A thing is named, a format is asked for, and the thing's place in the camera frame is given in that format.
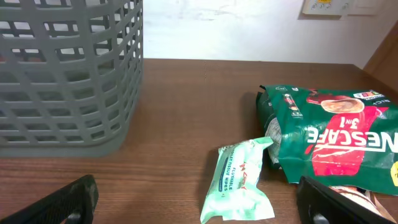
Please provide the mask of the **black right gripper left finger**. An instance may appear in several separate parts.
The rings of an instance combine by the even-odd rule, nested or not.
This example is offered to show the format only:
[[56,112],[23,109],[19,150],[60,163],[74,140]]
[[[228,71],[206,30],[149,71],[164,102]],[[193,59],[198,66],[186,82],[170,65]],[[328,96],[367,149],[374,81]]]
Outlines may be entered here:
[[95,178],[84,175],[3,218],[1,224],[92,224],[98,197]]

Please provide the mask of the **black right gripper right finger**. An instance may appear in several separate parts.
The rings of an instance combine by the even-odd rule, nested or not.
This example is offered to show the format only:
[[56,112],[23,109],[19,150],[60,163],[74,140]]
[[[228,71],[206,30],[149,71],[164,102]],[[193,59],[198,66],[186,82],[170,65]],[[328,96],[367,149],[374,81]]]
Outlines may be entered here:
[[310,177],[300,178],[297,207],[306,224],[394,224]]

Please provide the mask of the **beige paper snack pouch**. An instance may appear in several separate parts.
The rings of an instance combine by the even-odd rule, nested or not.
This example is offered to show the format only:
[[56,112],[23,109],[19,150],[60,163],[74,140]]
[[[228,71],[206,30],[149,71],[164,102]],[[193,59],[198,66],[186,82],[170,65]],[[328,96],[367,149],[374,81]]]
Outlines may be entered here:
[[368,210],[397,223],[390,213],[382,206],[373,192],[353,186],[330,186],[332,190],[367,208]]

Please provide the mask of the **green Nescafe coffee bag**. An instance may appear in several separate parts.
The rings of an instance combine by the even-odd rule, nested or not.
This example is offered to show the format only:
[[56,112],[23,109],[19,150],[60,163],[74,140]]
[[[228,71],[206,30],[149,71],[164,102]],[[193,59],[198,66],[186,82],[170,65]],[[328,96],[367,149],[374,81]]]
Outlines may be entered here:
[[272,168],[290,183],[311,177],[397,194],[397,105],[374,90],[263,86],[256,109]]

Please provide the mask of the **mint green wipes pack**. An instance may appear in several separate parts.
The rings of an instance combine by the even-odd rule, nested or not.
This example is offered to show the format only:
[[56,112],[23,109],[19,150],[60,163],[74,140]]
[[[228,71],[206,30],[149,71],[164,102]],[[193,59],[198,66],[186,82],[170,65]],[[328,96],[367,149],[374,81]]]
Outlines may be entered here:
[[200,215],[202,223],[212,217],[226,220],[263,220],[274,218],[265,193],[257,188],[264,149],[270,137],[239,142],[218,149],[218,160]]

